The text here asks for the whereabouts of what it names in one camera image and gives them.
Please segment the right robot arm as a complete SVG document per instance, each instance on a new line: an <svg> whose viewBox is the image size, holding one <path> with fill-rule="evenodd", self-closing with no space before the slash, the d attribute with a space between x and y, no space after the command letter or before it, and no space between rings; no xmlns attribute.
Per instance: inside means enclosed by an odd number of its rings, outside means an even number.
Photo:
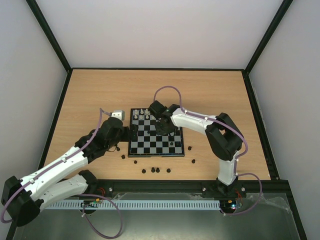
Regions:
<svg viewBox="0 0 320 240"><path fill-rule="evenodd" d="M155 129L164 136L178 128L187 128L205 135L213 154L219 159L216 190L223 196L231 195L238 181L237 163L244 136L226 113L204 115L172 104L170 107L154 101L147 109L156 118Z"/></svg>

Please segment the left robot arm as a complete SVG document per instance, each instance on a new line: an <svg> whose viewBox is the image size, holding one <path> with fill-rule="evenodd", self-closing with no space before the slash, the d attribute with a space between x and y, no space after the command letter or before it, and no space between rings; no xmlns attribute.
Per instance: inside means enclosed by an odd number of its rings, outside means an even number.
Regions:
<svg viewBox="0 0 320 240"><path fill-rule="evenodd" d="M92 193L98 181L88 170L70 180L64 177L105 155L120 142L138 137L138 126L124 126L116 117L99 121L98 127L82 136L66 153L47 166L22 178L11 176L4 182L1 203L3 212L17 227L33 221L41 211L65 198Z"/></svg>

